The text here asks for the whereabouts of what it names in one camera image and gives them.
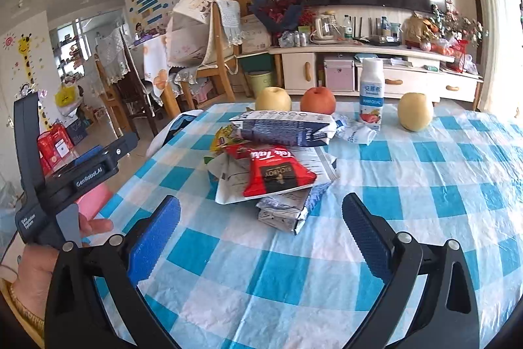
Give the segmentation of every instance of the checkered tablecloth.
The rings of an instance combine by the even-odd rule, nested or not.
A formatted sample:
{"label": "checkered tablecloth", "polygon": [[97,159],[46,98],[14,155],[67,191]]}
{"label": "checkered tablecloth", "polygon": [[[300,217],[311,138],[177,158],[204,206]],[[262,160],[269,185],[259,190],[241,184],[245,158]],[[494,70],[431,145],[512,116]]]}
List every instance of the checkered tablecloth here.
{"label": "checkered tablecloth", "polygon": [[[339,179],[298,236],[257,221],[255,201],[218,205],[203,156],[215,132],[247,104],[219,104],[179,132],[101,211],[126,233],[163,198],[179,198],[181,222],[150,279],[140,283],[155,314],[184,349],[340,348],[382,289],[342,220],[356,192],[395,231],[419,242],[457,239],[470,268],[485,346],[523,290],[523,130],[488,114],[436,108],[419,133],[385,105],[369,146],[334,138]],[[339,103],[354,116],[358,105]],[[102,241],[100,236],[93,242]],[[419,277],[393,339],[414,315]],[[107,287],[101,295],[128,339]]]}

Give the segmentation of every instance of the tv stand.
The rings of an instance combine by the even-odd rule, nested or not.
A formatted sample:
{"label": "tv stand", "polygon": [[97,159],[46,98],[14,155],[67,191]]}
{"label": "tv stand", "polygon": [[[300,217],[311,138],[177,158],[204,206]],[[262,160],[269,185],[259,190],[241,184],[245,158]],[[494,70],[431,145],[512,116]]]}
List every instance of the tv stand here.
{"label": "tv stand", "polygon": [[[432,102],[441,98],[469,101],[472,109],[478,105],[483,79],[468,73],[455,73],[440,68],[440,63],[452,63],[454,57],[425,52],[421,49],[401,46],[351,45],[309,45],[295,48],[270,48],[275,56],[277,83],[290,95],[302,95],[309,88],[318,85],[317,67],[325,54],[370,53],[379,57],[399,57],[412,63],[413,67],[385,65],[385,97],[401,98],[409,92],[427,94]],[[336,96],[359,96],[361,63],[355,63],[356,90],[333,91]],[[434,66],[438,71],[428,71],[423,66]]]}

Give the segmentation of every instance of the kettle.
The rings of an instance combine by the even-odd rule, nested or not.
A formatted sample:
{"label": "kettle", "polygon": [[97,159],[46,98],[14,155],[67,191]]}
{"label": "kettle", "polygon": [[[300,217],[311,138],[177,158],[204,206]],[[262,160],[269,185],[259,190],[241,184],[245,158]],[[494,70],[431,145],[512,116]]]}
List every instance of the kettle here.
{"label": "kettle", "polygon": [[336,29],[333,25],[332,15],[317,15],[315,20],[315,39],[320,41],[331,41],[334,39]]}

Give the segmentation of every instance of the cabinet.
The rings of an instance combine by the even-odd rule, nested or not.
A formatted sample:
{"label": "cabinet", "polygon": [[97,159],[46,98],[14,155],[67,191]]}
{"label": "cabinet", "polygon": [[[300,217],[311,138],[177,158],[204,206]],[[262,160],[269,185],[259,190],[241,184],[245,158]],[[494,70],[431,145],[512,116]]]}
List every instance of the cabinet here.
{"label": "cabinet", "polygon": [[[432,91],[427,88],[427,73],[423,71],[384,68],[383,74],[385,75],[385,96],[389,96],[389,98],[401,98],[402,95],[409,92],[427,94],[433,98]],[[362,68],[360,66],[358,67],[358,90],[359,82],[362,80],[361,76]]]}
{"label": "cabinet", "polygon": [[[432,102],[439,102],[441,98],[467,101],[474,103],[475,109],[481,92],[483,80],[478,76],[456,74],[449,71],[428,71],[421,67],[421,63],[434,61],[439,66],[440,61],[452,62],[454,58],[439,54],[426,53],[415,49],[382,48],[376,46],[305,46],[296,48],[271,48],[270,54],[277,55],[277,71],[283,75],[284,87],[290,95],[302,95],[317,85],[316,55],[323,56],[331,53],[376,52],[384,55],[400,55],[412,62],[418,58],[418,67],[402,67],[385,65],[385,98],[401,98],[409,92],[426,94]],[[355,90],[333,90],[336,96],[359,96],[359,84],[362,75],[361,63],[356,63]]]}
{"label": "cabinet", "polygon": [[476,95],[477,79],[448,73],[434,76],[436,93],[440,98],[473,102]]}
{"label": "cabinet", "polygon": [[306,91],[316,86],[314,53],[283,54],[285,89]]}

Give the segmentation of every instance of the floor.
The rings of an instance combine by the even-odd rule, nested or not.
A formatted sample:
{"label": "floor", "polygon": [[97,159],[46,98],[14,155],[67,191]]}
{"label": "floor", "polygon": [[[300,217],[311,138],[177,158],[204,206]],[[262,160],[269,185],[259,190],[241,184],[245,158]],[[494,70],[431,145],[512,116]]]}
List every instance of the floor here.
{"label": "floor", "polygon": [[[301,97],[292,96],[291,98],[293,101],[299,101]],[[338,96],[336,99],[338,102],[358,101],[358,98],[355,96]],[[253,98],[247,98],[244,94],[236,94],[236,102],[238,103],[253,101]],[[385,99],[385,103],[388,104],[397,104],[398,102],[399,100],[397,99]],[[454,108],[458,107],[467,110],[471,109],[472,107],[471,103],[459,103],[444,99],[441,100],[440,105]],[[130,177],[133,176],[136,171],[143,166],[147,160],[145,153],[147,152],[147,149],[153,140],[153,133],[151,132],[151,128],[149,127],[146,119],[135,119],[134,122],[137,127],[140,140],[138,141],[138,146],[132,151],[132,153],[127,154],[126,157],[119,161],[120,171],[115,176],[107,180],[109,189],[112,192],[117,192],[122,187],[122,185],[124,185],[124,183],[126,183]],[[168,117],[164,117],[162,120],[157,120],[156,125],[158,130],[160,131],[163,129],[166,125],[169,124],[169,122],[170,120]],[[111,122],[109,121],[109,117],[107,117],[106,120],[102,120],[93,124],[87,129],[87,133],[87,138],[83,139],[83,141],[81,141],[76,146],[76,150],[80,155],[86,153],[97,145],[106,146],[117,138]]]}

